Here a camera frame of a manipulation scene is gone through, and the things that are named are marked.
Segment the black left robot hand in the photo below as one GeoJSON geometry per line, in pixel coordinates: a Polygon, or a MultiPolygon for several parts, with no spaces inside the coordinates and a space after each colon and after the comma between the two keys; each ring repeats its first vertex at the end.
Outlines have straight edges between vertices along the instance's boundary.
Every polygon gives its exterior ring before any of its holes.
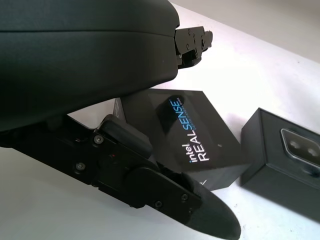
{"type": "Polygon", "coordinates": [[[173,80],[201,61],[213,33],[180,28],[167,0],[3,0],[0,145],[139,209],[237,240],[232,210],[203,185],[153,159],[149,139],[107,115],[91,129],[83,108],[173,80]]]}

